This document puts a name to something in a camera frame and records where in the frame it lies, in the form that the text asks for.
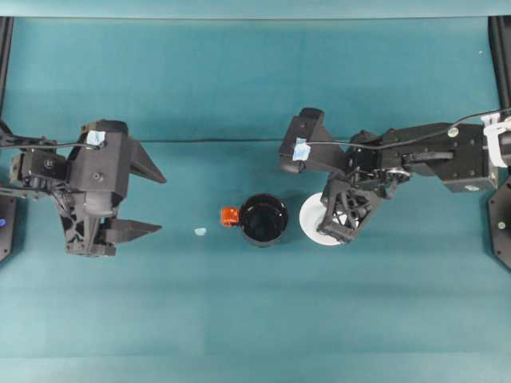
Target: screw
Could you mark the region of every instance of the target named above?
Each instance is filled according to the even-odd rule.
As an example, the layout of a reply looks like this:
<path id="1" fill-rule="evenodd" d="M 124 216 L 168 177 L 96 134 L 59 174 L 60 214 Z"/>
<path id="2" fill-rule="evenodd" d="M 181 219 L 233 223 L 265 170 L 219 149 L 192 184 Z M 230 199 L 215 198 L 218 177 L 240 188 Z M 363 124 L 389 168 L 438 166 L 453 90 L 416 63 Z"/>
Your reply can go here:
<path id="1" fill-rule="evenodd" d="M 97 182 L 101 182 L 103 180 L 103 175 L 101 173 L 93 173 L 93 178 L 97 181 Z"/>
<path id="2" fill-rule="evenodd" d="M 447 136 L 449 136 L 450 138 L 454 138 L 459 134 L 459 132 L 460 132 L 460 129 L 453 127 L 451 129 L 449 129 L 449 131 L 447 132 Z"/>
<path id="3" fill-rule="evenodd" d="M 55 165 L 55 162 L 53 160 L 45 160 L 44 165 L 45 168 L 51 169 Z"/>

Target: white plate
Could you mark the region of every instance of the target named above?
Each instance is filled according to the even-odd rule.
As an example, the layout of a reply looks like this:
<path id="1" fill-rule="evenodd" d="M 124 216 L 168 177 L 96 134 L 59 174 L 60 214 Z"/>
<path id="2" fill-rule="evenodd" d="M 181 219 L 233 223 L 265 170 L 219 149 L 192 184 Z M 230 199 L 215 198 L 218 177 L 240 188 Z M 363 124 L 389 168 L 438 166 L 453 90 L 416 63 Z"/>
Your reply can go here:
<path id="1" fill-rule="evenodd" d="M 323 221 L 327 208 L 321 203 L 321 194 L 311 195 L 300 208 L 300 226 L 303 232 L 314 242 L 325 246 L 342 244 L 334 237 L 318 233 L 318 226 Z"/>

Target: black mug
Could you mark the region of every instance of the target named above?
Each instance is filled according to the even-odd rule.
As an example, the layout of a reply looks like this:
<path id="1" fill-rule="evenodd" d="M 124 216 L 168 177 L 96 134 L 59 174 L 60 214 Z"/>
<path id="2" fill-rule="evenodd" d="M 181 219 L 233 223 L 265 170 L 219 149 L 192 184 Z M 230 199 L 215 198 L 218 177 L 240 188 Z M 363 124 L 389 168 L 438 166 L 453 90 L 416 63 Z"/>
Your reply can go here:
<path id="1" fill-rule="evenodd" d="M 279 241 L 287 226 L 287 208 L 270 194 L 256 194 L 238 209 L 224 207 L 220 222 L 226 227 L 239 226 L 249 243 L 257 247 Z"/>

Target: small white object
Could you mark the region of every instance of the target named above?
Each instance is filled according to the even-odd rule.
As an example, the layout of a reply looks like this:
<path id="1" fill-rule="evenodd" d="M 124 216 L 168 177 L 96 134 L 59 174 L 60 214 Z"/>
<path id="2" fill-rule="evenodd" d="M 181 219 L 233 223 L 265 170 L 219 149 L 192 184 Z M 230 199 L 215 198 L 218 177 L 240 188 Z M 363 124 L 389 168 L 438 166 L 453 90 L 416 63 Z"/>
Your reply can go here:
<path id="1" fill-rule="evenodd" d="M 511 121 L 498 122 L 499 118 L 499 113 L 482 116 L 481 120 L 485 124 L 483 133 L 488 141 L 489 159 L 492 161 L 492 164 L 499 168 L 507 168 L 508 165 L 502 159 L 501 145 L 498 137 L 504 132 L 511 131 Z"/>
<path id="2" fill-rule="evenodd" d="M 295 151 L 293 152 L 293 161 L 307 161 L 311 153 L 311 147 L 307 145 L 307 140 L 296 137 Z"/>
<path id="3" fill-rule="evenodd" d="M 199 237 L 204 237 L 208 232 L 208 229 L 206 229 L 205 227 L 198 227 L 193 232 L 195 233 L 195 235 L 198 235 Z"/>
<path id="4" fill-rule="evenodd" d="M 334 237 L 318 233 L 318 226 L 327 211 L 327 208 L 321 203 L 321 195 L 322 193 L 313 194 L 303 203 L 300 209 L 300 226 L 306 236 L 316 243 L 325 246 L 342 245 L 343 242 L 339 242 Z M 341 216 L 342 223 L 346 222 L 346 219 L 346 215 Z"/>
<path id="5" fill-rule="evenodd" d="M 86 143 L 89 145 L 101 145 L 105 142 L 105 132 L 91 130 L 87 133 Z"/>
<path id="6" fill-rule="evenodd" d="M 466 185 L 465 189 L 468 190 L 469 192 L 478 192 L 479 191 L 479 188 L 475 185 Z"/>

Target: mug handle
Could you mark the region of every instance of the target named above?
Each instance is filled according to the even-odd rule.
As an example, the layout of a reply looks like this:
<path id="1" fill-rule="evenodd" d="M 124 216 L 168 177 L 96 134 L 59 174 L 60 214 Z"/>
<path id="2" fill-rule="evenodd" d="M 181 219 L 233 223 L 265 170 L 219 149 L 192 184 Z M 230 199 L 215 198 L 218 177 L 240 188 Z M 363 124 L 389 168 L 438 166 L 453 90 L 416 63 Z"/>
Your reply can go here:
<path id="1" fill-rule="evenodd" d="M 238 226 L 240 224 L 240 209 L 236 207 L 224 207 L 220 210 L 220 223 L 225 227 Z"/>

